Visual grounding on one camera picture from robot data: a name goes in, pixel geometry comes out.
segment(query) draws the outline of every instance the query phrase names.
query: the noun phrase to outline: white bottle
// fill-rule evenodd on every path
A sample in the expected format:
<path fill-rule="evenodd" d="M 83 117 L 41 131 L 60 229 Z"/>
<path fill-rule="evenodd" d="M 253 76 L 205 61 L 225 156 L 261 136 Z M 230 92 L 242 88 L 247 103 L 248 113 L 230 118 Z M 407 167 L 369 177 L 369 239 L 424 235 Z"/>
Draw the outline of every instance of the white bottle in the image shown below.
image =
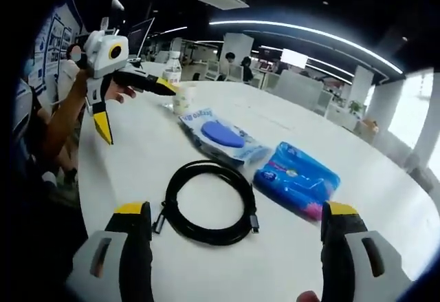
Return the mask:
<path fill-rule="evenodd" d="M 173 85 L 178 85 L 182 77 L 182 67 L 179 62 L 179 57 L 179 51 L 170 51 L 170 58 L 165 64 L 165 70 L 162 76 Z"/>

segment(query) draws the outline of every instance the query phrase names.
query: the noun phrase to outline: cup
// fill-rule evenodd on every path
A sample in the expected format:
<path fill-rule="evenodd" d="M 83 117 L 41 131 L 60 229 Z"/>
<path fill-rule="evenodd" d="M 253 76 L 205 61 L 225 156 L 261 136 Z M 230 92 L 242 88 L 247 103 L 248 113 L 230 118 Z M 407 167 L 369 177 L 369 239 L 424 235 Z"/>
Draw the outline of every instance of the cup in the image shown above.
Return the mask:
<path fill-rule="evenodd" d="M 173 96 L 173 111 L 176 115 L 184 115 L 191 111 L 195 97 L 195 84 L 179 83 L 176 95 Z"/>

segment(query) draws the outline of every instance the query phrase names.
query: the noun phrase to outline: round table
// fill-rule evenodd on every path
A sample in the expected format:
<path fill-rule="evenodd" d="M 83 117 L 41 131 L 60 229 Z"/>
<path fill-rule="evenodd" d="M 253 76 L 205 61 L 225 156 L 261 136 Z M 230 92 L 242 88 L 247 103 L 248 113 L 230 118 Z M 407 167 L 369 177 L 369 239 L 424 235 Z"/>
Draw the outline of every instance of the round table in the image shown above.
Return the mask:
<path fill-rule="evenodd" d="M 158 214 L 168 181 L 182 165 L 206 158 L 163 106 L 167 97 L 138 94 L 107 103 L 114 145 L 82 122 L 79 189 L 87 232 L 103 230 L 114 208 L 149 201 Z M 415 280 L 439 247 L 440 219 L 429 196 L 379 151 L 319 115 L 241 83 L 198 82 L 197 107 L 214 112 L 269 147 L 286 141 L 341 178 L 333 200 L 355 207 L 369 230 L 401 254 Z M 320 226 L 296 216 L 254 189 L 260 233 L 228 247 L 204 246 L 178 235 L 168 222 L 153 235 L 156 301 L 295 301 L 305 290 L 322 294 Z M 241 215 L 236 191 L 202 175 L 178 195 L 179 208 L 206 228 Z"/>

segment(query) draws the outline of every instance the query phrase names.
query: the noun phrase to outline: ceiling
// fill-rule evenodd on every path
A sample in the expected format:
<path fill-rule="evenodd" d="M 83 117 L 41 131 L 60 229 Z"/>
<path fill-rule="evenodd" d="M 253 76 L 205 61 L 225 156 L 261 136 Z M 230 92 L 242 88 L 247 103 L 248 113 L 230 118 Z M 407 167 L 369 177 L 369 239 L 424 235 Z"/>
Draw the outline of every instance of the ceiling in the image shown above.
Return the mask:
<path fill-rule="evenodd" d="M 91 16 L 90 24 L 96 25 L 103 0 L 96 0 L 100 4 L 95 6 L 90 0 L 77 1 L 84 2 L 80 14 Z M 275 21 L 320 30 L 374 51 L 406 73 L 432 66 L 435 40 L 439 44 L 440 9 L 435 0 L 245 0 L 249 8 L 231 11 L 198 0 L 120 1 L 126 10 L 117 23 L 126 19 L 127 25 L 133 25 L 149 13 L 156 17 L 154 32 L 188 26 L 162 35 L 165 39 L 222 40 L 226 32 L 244 32 L 255 39 L 255 49 L 260 45 L 289 48 L 352 73 L 359 64 L 381 71 L 375 82 L 383 80 L 383 75 L 391 80 L 402 76 L 359 49 L 322 35 L 273 25 L 212 26 L 209 21 Z"/>

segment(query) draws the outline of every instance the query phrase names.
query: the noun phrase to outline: black cable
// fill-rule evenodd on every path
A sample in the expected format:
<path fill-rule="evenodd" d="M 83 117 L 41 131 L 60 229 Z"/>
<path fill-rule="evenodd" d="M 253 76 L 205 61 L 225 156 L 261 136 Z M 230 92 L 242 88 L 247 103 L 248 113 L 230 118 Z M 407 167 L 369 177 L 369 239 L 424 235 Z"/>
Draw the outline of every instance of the black cable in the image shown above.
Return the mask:
<path fill-rule="evenodd" d="M 177 193 L 191 178 L 202 173 L 211 173 L 235 188 L 244 203 L 244 211 L 240 220 L 229 228 L 212 230 L 202 228 L 188 221 L 179 211 Z M 210 160 L 190 162 L 180 168 L 171 178 L 166 189 L 162 212 L 153 224 L 153 231 L 160 233 L 165 219 L 183 236 L 214 246 L 229 246 L 242 240 L 249 231 L 259 231 L 256 217 L 255 196 L 252 185 L 237 170 L 227 164 Z"/>

